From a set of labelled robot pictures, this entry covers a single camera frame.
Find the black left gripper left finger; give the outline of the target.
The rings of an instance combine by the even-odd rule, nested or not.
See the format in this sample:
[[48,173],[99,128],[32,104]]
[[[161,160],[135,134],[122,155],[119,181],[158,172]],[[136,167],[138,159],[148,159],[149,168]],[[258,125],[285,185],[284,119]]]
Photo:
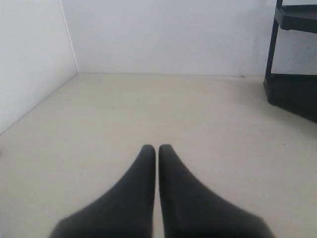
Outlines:
[[156,153],[144,145],[123,177],[99,199],[57,223],[52,238],[150,238]]

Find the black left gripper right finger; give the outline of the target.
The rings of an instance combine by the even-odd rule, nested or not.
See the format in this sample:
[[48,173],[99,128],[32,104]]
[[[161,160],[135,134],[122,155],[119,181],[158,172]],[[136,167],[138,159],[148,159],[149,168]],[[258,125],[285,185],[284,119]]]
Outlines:
[[265,221],[201,183],[171,145],[158,150],[159,195],[166,238],[272,238]]

